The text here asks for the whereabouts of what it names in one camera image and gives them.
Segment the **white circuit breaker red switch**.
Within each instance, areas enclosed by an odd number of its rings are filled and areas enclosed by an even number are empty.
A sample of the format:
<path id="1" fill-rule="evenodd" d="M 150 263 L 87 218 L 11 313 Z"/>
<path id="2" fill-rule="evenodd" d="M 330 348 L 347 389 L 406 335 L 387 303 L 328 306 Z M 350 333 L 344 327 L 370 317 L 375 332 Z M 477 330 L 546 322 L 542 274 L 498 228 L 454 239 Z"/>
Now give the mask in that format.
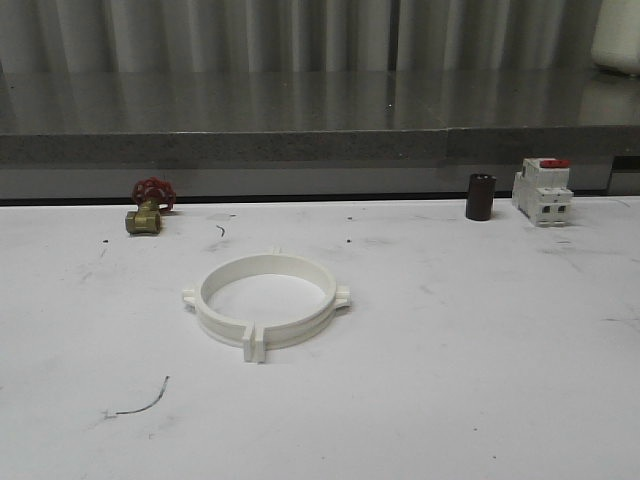
<path id="1" fill-rule="evenodd" d="M 534 226 L 564 226 L 573 198 L 573 192 L 567 188 L 569 177 L 569 160 L 525 158 L 515 174 L 512 205 Z"/>

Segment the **white half-ring pipe clamp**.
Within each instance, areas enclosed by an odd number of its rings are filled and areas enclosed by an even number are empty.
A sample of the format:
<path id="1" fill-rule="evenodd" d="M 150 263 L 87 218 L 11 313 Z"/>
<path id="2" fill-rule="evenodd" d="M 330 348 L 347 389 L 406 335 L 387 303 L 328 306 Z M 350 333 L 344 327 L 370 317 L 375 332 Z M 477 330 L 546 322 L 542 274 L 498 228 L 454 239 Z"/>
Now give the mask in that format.
<path id="1" fill-rule="evenodd" d="M 256 321 L 227 317 L 209 306 L 209 299 L 220 289 L 233 282 L 265 273 L 263 264 L 282 253 L 279 247 L 267 253 L 240 257 L 228 261 L 209 273 L 199 284 L 182 290 L 182 301 L 191 308 L 202 330 L 223 344 L 240 348 L 245 362 L 264 363 L 266 360 L 266 333 Z"/>

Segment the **brass valve red handwheel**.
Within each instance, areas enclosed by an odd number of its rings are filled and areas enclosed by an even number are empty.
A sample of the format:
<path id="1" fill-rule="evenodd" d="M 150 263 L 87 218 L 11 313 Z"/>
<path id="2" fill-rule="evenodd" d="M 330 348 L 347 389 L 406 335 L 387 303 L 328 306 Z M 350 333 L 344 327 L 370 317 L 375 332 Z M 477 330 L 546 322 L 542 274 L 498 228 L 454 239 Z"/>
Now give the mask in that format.
<path id="1" fill-rule="evenodd" d="M 127 213 L 126 231 L 131 235 L 158 234 L 162 226 L 161 216 L 173 209 L 176 193 L 168 181 L 150 177 L 134 185 L 131 199 L 137 210 Z"/>

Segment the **white container in background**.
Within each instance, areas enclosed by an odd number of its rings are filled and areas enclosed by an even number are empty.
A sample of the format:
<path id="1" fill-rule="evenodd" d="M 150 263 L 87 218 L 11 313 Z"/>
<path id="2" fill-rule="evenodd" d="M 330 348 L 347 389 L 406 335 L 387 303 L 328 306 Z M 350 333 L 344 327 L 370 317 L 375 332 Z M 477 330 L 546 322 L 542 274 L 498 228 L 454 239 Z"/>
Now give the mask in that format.
<path id="1" fill-rule="evenodd" d="M 639 0 L 604 0 L 591 46 L 593 63 L 631 76 L 639 75 Z"/>

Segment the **dark brown cylindrical coupling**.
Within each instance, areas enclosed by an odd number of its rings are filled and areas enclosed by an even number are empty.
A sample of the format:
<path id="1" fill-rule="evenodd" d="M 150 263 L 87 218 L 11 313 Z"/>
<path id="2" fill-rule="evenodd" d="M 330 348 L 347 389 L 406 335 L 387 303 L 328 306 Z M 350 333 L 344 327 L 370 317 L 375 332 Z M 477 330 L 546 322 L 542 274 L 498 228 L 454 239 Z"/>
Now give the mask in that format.
<path id="1" fill-rule="evenodd" d="M 474 173 L 469 177 L 465 216 L 474 221 L 488 221 L 492 215 L 496 177 Z"/>

